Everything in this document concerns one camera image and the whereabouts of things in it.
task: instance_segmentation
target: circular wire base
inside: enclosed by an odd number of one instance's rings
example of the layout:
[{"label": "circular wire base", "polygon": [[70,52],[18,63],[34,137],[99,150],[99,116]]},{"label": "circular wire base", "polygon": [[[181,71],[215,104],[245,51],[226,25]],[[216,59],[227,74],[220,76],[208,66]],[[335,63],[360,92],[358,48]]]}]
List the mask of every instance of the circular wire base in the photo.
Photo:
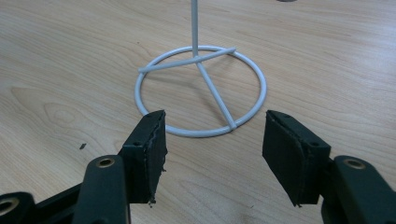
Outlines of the circular wire base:
[{"label": "circular wire base", "polygon": [[[216,47],[216,46],[198,46],[198,50],[218,51],[218,50],[223,50],[223,49],[225,49],[225,48]],[[148,63],[148,65],[146,67],[150,67],[152,65],[158,64],[166,58],[172,57],[179,53],[188,52],[188,51],[192,51],[192,47],[184,47],[184,48],[168,51],[165,54],[158,56],[153,61]],[[256,101],[256,104],[250,108],[250,110],[246,113],[246,115],[242,116],[241,118],[239,118],[235,121],[236,127],[239,127],[242,124],[244,124],[245,122],[247,122],[248,120],[250,120],[251,118],[253,118],[253,116],[257,112],[259,112],[259,110],[262,107],[262,104],[264,103],[264,100],[265,100],[265,94],[267,92],[267,84],[265,81],[264,74],[260,70],[259,66],[257,66],[253,61],[251,61],[247,56],[240,54],[236,51],[234,53],[230,53],[229,55],[232,55],[235,58],[239,59],[240,61],[246,63],[253,69],[253,71],[256,73],[257,77],[259,78],[260,88],[261,88],[260,95],[259,95],[258,100]],[[136,105],[137,105],[137,108],[139,109],[139,111],[143,115],[147,115],[149,113],[147,111],[147,109],[145,108],[145,106],[143,105],[142,98],[140,95],[142,82],[143,82],[143,79],[146,76],[146,74],[147,73],[140,73],[137,78],[137,81],[134,85],[134,98],[136,101]],[[229,133],[232,130],[233,130],[233,128],[231,128],[230,126],[224,126],[221,128],[211,129],[211,130],[187,130],[187,129],[180,129],[180,128],[173,127],[170,125],[166,125],[167,132],[176,134],[179,136],[185,136],[185,137],[212,137],[212,136]]]}]

